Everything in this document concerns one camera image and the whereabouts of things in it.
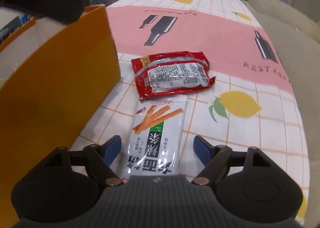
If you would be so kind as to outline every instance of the snack package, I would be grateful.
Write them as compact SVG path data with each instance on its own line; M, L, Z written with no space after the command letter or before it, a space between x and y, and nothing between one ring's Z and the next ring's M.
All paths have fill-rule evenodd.
M131 60L140 100L210 88L210 64L202 52L173 52Z
M120 165L124 182L130 175L178 174L187 101L187 96L178 95L139 103Z

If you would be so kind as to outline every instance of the lemon leaf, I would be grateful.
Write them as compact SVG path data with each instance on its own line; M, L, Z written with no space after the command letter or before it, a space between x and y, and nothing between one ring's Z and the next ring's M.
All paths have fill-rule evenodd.
M209 107L209 112L210 112L210 115L211 115L212 119L213 119L216 123L218 123L217 120L216 120L216 118L215 118L214 115L213 115L213 104Z
M221 117L229 119L226 113L226 108L220 102L220 98L216 98L216 100L213 103L213 108L216 111L216 113L218 113Z

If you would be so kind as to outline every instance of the yellow box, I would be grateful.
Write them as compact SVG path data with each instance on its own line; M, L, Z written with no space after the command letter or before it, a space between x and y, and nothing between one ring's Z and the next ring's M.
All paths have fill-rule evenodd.
M70 147L120 80L105 8L86 11L40 46L0 89L2 228L18 221L10 200L14 185L55 147Z

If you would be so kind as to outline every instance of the white snack package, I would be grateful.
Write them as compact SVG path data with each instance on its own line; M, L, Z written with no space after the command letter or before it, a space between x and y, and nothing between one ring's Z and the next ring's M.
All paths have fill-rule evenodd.
M177 95L139 103L119 177L177 175L188 97Z

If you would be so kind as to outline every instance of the black bottle illustration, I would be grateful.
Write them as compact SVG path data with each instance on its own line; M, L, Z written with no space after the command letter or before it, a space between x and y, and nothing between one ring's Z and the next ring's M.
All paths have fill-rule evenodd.
M142 26L139 28L145 28L148 24L151 24L157 17L158 15L148 16L148 18L145 21L143 21Z
M147 42L144 44L145 46L152 46L159 39L159 37L167 32L173 27L174 23L177 21L177 17L175 16L163 16L158 21L157 24L151 29L151 35Z
M275 63L278 63L276 56L274 52L272 51L272 48L267 40L263 39L258 31L254 31L256 34L256 44L259 48L260 54L263 59L270 59L274 61Z

